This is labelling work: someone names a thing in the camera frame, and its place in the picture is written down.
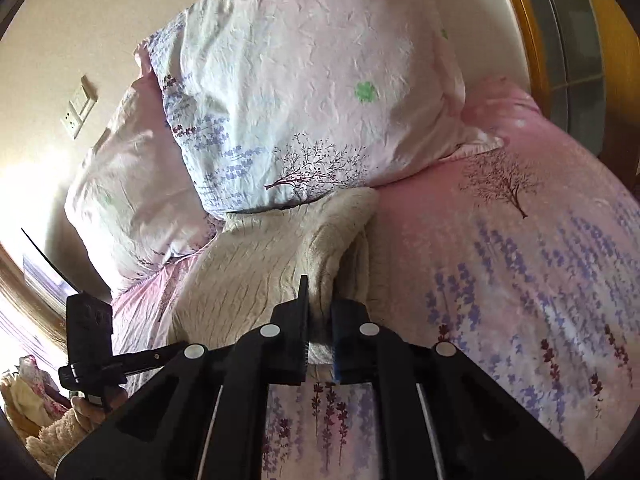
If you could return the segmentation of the person left hand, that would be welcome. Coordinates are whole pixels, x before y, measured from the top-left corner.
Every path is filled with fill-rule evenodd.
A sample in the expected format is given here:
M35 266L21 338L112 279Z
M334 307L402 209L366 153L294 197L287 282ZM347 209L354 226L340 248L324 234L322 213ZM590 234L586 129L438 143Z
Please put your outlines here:
M84 396L73 396L70 399L74 416L87 432L100 426L112 411L117 410L128 400L128 393L123 388L111 388L106 393L107 408L90 403Z

